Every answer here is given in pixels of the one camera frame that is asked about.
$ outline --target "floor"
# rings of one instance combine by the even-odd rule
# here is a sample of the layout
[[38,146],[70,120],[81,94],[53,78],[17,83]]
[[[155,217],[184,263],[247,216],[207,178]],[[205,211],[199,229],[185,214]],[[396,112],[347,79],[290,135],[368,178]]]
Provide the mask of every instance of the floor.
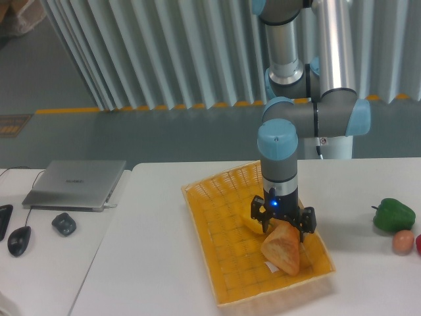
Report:
[[[48,20],[21,38],[0,39],[0,115],[94,107]],[[372,128],[353,157],[421,157],[421,102],[373,101]],[[262,107],[34,114],[15,138],[0,138],[0,168],[45,168],[54,159],[144,162],[259,158]],[[303,158],[302,146],[299,158]]]

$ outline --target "bread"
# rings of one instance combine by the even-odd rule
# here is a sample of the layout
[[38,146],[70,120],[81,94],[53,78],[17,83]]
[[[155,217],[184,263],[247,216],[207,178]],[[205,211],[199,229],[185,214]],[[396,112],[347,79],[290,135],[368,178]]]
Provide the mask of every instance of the bread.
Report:
[[277,227],[264,240],[261,251],[272,264],[289,275],[300,270],[299,232],[285,221],[277,221]]

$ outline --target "yellow floor stripe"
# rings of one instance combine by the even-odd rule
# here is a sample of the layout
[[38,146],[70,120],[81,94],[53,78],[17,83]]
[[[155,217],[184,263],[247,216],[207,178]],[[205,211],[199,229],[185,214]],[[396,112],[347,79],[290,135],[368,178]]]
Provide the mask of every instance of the yellow floor stripe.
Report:
[[[369,101],[378,101],[381,100],[378,95],[369,95],[366,97]],[[410,99],[409,96],[406,94],[399,94],[396,96],[396,99]],[[308,99],[295,99],[294,103],[307,103],[309,102]],[[248,103],[246,101],[238,101],[236,104],[234,104],[234,107],[249,107],[249,106],[261,106],[263,105],[262,101],[255,101],[254,103]],[[213,107],[216,108],[225,108],[229,107],[227,103],[224,102],[218,102]],[[198,103],[194,104],[192,106],[193,109],[206,109],[205,104]],[[184,110],[187,109],[187,107],[184,104],[177,104],[174,109],[177,110]],[[166,105],[157,105],[154,110],[158,111],[166,111],[168,110],[168,107]],[[115,111],[149,111],[149,107],[147,105],[141,105],[136,109],[133,109],[132,107],[123,107],[122,109],[116,109]],[[96,113],[101,112],[97,107],[78,107],[75,109],[41,109],[37,110],[35,114],[62,114],[62,113]]]
[[89,113],[99,111],[97,107],[78,107],[75,109],[43,109],[37,110],[35,114]]

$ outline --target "black computer mouse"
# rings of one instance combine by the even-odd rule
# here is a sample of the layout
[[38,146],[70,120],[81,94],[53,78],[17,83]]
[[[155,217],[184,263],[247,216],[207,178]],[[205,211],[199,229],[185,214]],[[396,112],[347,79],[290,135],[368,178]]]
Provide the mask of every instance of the black computer mouse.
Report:
[[31,228],[29,226],[14,230],[7,240],[7,247],[11,255],[15,257],[22,255],[28,247],[30,237]]
[[76,222],[68,213],[57,215],[51,224],[63,236],[68,236],[76,230]]

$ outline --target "laptop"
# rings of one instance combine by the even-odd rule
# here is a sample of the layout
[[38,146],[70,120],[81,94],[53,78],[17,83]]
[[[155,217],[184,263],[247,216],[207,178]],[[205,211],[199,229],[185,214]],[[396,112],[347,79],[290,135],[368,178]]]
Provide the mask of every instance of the laptop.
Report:
[[102,211],[125,161],[52,161],[22,202],[25,208]]

